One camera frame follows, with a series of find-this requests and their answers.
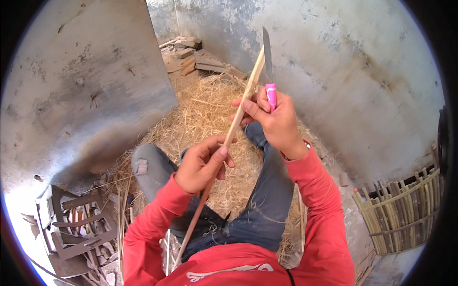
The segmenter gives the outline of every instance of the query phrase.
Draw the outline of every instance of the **pink knife handle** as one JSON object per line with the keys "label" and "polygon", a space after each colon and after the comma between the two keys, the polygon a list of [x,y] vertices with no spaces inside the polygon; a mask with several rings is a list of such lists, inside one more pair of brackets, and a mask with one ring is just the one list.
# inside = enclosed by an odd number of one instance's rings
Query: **pink knife handle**
{"label": "pink knife handle", "polygon": [[270,113],[272,113],[277,105],[277,90],[275,89],[275,83],[267,83],[266,91],[267,101],[269,101],[270,104]]}

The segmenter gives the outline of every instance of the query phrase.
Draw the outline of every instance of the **person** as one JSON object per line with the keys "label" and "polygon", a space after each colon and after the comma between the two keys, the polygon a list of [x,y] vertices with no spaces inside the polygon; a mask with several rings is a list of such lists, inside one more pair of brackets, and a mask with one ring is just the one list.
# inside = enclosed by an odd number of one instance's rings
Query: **person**
{"label": "person", "polygon": [[[240,99],[232,102],[237,107]],[[182,264],[168,276],[162,269],[159,240],[170,229],[182,243],[199,193],[224,180],[235,167],[223,143],[213,136],[189,148],[177,167],[154,145],[141,145],[132,169],[149,205],[124,238],[124,285],[354,285],[354,264],[345,237],[339,189],[322,167],[310,142],[298,132],[293,101],[277,92],[272,113],[263,88],[242,102],[241,125],[263,152],[261,173],[246,208],[232,221],[208,206],[185,248]],[[308,207],[305,247],[299,266],[283,268],[275,255],[299,185]]]}

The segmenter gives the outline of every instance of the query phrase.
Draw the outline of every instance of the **gray wall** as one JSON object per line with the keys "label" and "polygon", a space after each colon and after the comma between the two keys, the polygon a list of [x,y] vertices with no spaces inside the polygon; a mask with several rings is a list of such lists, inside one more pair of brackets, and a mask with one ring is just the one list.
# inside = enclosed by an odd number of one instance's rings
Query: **gray wall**
{"label": "gray wall", "polygon": [[9,202],[27,208],[49,183],[73,191],[90,183],[176,105],[145,1],[49,1],[15,56],[1,104]]}
{"label": "gray wall", "polygon": [[179,35],[174,0],[146,0],[159,44]]}
{"label": "gray wall", "polygon": [[270,33],[278,89],[361,186],[432,163],[441,80],[415,22],[396,0],[174,0],[181,36],[252,69]]}

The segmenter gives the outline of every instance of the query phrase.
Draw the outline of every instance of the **white print on shirt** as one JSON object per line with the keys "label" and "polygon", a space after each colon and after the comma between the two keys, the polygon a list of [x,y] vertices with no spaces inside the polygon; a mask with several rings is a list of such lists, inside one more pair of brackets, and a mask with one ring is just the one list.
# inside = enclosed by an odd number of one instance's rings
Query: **white print on shirt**
{"label": "white print on shirt", "polygon": [[197,282],[202,278],[205,278],[207,276],[210,276],[210,275],[213,275],[213,274],[216,274],[216,273],[219,273],[219,272],[230,272],[230,271],[242,271],[243,272],[243,271],[256,271],[256,270],[257,271],[269,271],[269,272],[273,271],[273,268],[272,268],[272,266],[270,266],[269,263],[264,263],[261,266],[259,266],[259,265],[261,265],[261,264],[258,264],[258,265],[243,265],[243,266],[239,266],[239,267],[219,270],[219,271],[215,271],[215,272],[208,272],[208,273],[187,272],[186,273],[186,277],[188,277],[191,282]]}

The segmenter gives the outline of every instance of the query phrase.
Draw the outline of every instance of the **sleeve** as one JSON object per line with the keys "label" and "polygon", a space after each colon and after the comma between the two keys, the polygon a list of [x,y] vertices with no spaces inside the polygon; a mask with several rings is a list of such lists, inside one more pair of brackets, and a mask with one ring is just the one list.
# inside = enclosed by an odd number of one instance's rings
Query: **sleeve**
{"label": "sleeve", "polygon": [[345,236],[342,199],[313,147],[303,158],[286,161],[308,207],[304,255],[296,271],[312,273],[323,284],[354,285],[354,263]]}
{"label": "sleeve", "polygon": [[143,213],[130,224],[123,239],[124,285],[155,285],[165,277],[162,270],[163,238],[170,221],[180,216],[192,198],[171,175],[167,184]]}

